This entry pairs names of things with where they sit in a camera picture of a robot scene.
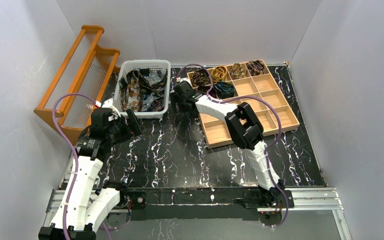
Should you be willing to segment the orange grey patterned tie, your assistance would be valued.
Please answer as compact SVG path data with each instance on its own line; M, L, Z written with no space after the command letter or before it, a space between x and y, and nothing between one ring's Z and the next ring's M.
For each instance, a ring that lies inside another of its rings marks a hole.
M143 107L142 82L144 78L138 70L131 70L120 79L121 108L123 111L141 112Z

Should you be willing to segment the wooden compartment tray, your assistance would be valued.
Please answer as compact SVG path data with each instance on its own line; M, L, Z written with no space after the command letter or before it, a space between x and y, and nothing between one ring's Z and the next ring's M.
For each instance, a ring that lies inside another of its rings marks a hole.
M226 82L233 84L235 88L234 97L226 100L231 100L234 105L243 102L250 104L263 126L264 136L277 134L279 127L284 133L296 130L300 125L299 120L265 63L265 73L257 76L250 75L247 62L242 62L241 66L246 71L246 77L235 80L232 80L230 74L232 65L226 66ZM199 118L208 148L233 143L223 121L203 113L199 113Z

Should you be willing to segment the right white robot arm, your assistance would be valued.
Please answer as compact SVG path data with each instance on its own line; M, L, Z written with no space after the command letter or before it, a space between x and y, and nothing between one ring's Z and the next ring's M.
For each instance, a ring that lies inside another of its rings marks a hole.
M233 143L247 156L256 175L260 198L257 202L271 207L277 203L285 210L290 207L282 179L273 170L264 143L264 127L251 105L243 102L233 104L231 100L218 100L197 92L187 81L178 83L170 93L175 110L197 111L224 122Z

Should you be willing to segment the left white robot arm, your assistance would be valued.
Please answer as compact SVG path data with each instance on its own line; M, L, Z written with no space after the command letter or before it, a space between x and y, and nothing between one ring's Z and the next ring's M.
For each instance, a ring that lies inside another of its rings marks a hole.
M94 240L97 231L113 208L130 213L136 203L127 186L107 181L92 200L94 183L111 148L141 135L139 121L131 109L125 115L114 106L113 99L97 102L91 123L73 145L73 161L67 188L54 217L40 228L40 240Z

